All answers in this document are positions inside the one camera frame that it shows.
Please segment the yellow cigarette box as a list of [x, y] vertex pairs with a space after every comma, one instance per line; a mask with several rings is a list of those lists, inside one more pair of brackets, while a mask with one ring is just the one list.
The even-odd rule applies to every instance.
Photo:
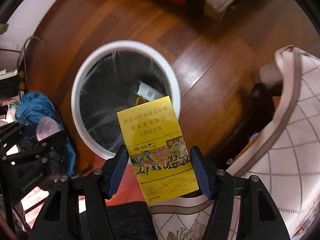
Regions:
[[140, 188], [149, 204], [198, 190], [169, 96], [117, 113]]

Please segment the white trash bin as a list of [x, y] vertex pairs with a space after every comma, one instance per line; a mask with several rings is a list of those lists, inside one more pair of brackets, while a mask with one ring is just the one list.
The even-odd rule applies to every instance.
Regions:
[[100, 46], [82, 63], [72, 87], [72, 116], [81, 139], [99, 157], [114, 157], [124, 144], [117, 112], [135, 106], [143, 83], [170, 96], [180, 115], [176, 75], [152, 47], [138, 41], [114, 41]]

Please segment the crumpled white wrapper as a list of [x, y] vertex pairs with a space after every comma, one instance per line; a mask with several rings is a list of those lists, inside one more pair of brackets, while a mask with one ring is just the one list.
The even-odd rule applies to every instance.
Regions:
[[158, 90], [152, 88], [146, 83], [143, 83], [142, 81], [139, 82], [139, 87], [136, 91], [136, 95], [144, 102], [150, 102], [164, 97], [164, 95], [160, 93]]

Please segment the blue cloth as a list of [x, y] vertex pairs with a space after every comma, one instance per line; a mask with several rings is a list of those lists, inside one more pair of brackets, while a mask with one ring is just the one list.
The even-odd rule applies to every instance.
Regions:
[[[38, 141], [64, 130], [60, 116], [52, 102], [42, 93], [29, 92], [22, 96], [16, 111], [20, 124], [35, 125], [32, 133]], [[75, 165], [75, 152], [69, 139], [62, 147], [63, 174], [71, 176]]]

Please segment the clear plastic cup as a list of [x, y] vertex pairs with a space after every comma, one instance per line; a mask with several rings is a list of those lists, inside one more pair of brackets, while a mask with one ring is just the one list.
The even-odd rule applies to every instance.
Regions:
[[36, 137], [38, 141], [42, 141], [59, 131], [58, 123], [52, 118], [44, 116], [37, 124]]

